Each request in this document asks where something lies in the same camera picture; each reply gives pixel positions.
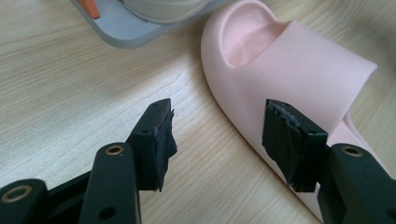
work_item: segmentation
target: gray tray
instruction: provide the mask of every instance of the gray tray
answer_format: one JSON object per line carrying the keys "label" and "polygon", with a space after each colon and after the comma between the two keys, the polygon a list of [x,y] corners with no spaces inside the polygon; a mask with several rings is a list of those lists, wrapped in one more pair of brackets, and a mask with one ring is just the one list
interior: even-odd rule
{"label": "gray tray", "polygon": [[96,6],[101,17],[95,20],[86,13],[77,0],[70,1],[99,36],[109,45],[120,49],[132,49],[142,46],[186,21],[219,7],[225,2],[225,0],[212,0],[200,12],[185,21],[172,24],[157,24],[136,17],[124,6],[121,0],[96,0]]}

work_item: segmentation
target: metal screw hole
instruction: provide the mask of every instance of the metal screw hole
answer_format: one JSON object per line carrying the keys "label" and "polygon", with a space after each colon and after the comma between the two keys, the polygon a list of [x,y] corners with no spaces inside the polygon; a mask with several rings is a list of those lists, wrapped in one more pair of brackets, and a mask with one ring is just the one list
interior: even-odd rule
{"label": "metal screw hole", "polygon": [[357,148],[343,147],[343,151],[349,156],[353,156],[353,157],[363,156],[363,153],[360,150],[358,150]]}
{"label": "metal screw hole", "polygon": [[114,146],[106,149],[106,154],[109,156],[114,156],[120,154],[122,151],[123,151],[123,147]]}
{"label": "metal screw hole", "polygon": [[17,186],[7,191],[2,197],[3,203],[15,203],[16,201],[26,197],[32,191],[32,187],[29,185]]}

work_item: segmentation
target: wooden table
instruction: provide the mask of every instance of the wooden table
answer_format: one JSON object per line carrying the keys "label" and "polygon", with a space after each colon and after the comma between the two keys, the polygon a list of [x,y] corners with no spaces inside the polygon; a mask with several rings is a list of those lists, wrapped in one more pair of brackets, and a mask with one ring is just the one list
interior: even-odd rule
{"label": "wooden table", "polygon": [[[396,177],[396,1],[263,2],[378,63],[352,118]],[[4,1],[0,12],[0,186],[34,177],[51,189],[89,171],[96,150],[170,97],[178,153],[163,192],[140,193],[144,223],[319,223],[213,98],[200,58],[207,16],[116,49],[66,0]]]}

